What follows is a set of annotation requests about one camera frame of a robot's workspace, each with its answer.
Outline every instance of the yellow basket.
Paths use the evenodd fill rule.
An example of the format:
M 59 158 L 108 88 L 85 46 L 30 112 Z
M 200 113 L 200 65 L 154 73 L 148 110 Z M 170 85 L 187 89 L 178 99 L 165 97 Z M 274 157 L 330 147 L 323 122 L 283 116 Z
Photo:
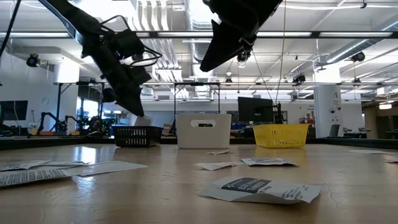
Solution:
M 263 124 L 254 127 L 258 146 L 268 148 L 299 148 L 305 146 L 307 124 Z

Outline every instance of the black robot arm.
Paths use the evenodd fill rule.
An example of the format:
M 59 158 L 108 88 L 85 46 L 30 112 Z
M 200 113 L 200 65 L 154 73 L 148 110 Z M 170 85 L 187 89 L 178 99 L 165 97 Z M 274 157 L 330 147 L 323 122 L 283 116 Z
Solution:
M 143 53 L 149 52 L 157 60 L 162 55 L 148 49 L 135 32 L 126 29 L 115 32 L 103 23 L 73 6 L 67 0 L 39 0 L 63 23 L 68 33 L 83 46 L 82 57 L 91 56 L 107 79 L 112 91 L 104 96 L 137 116 L 143 116 L 140 85 L 151 79 L 144 66 L 121 64 L 120 60 L 132 57 L 141 62 Z

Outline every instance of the table surface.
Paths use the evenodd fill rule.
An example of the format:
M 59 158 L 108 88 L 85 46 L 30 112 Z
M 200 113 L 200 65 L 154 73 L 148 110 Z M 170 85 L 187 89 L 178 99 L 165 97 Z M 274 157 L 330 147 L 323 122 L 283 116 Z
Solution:
M 305 149 L 231 146 L 214 150 L 149 149 L 114 145 L 61 146 L 0 151 L 0 162 L 44 160 L 145 164 L 92 177 L 71 177 L 0 189 L 0 223 L 397 223 L 398 165 L 393 155 L 345 152 L 360 147 L 313 145 Z M 239 167 L 205 171 L 199 162 L 281 157 L 300 167 Z M 195 194 L 223 177 L 257 177 L 321 185 L 311 204 L 225 202 Z

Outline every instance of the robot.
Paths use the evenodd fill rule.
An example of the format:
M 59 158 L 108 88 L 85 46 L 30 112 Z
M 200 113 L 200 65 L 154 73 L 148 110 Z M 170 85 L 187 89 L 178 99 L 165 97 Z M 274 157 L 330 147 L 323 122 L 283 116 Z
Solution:
M 221 19 L 213 24 L 213 40 L 201 64 L 204 72 L 238 56 L 245 61 L 256 41 L 260 26 L 273 15 L 283 0 L 203 0 Z M 68 0 L 39 0 L 63 23 L 67 32 L 83 46 L 82 57 L 91 56 L 112 88 L 104 92 L 107 102 L 118 105 L 137 116 L 144 116 L 140 85 L 151 79 L 144 66 L 134 63 L 158 59 L 162 55 L 146 47 L 135 32 L 115 32 L 94 17 L 73 6 Z M 143 59 L 143 53 L 153 55 Z M 130 65 L 120 60 L 132 57 Z

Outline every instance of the black basket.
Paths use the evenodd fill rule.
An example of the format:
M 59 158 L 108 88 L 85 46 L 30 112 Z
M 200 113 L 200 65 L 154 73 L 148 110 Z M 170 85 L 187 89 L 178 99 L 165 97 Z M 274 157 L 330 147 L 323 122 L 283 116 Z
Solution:
M 160 143 L 163 128 L 152 126 L 113 126 L 119 147 L 151 147 Z

